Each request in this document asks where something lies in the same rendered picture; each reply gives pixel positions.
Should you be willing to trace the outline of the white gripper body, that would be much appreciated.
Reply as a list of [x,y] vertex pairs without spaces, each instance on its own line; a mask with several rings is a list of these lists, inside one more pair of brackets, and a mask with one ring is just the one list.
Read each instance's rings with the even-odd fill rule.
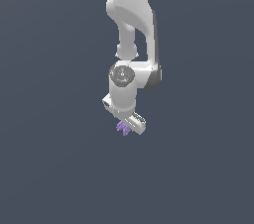
[[136,112],[133,112],[132,115],[128,118],[121,119],[119,117],[119,113],[114,111],[112,106],[110,94],[107,94],[103,99],[102,103],[104,108],[110,112],[115,118],[119,119],[119,122],[122,121],[126,125],[128,125],[132,132],[136,132],[137,134],[141,135],[146,130],[146,120],[141,117]]

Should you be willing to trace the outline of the small purple object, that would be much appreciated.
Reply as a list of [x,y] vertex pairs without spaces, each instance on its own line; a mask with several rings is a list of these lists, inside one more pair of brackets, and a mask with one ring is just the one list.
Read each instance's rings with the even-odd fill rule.
[[124,136],[127,136],[131,132],[130,127],[128,125],[126,125],[125,123],[123,123],[122,121],[120,121],[117,124],[116,130],[117,131],[122,131]]

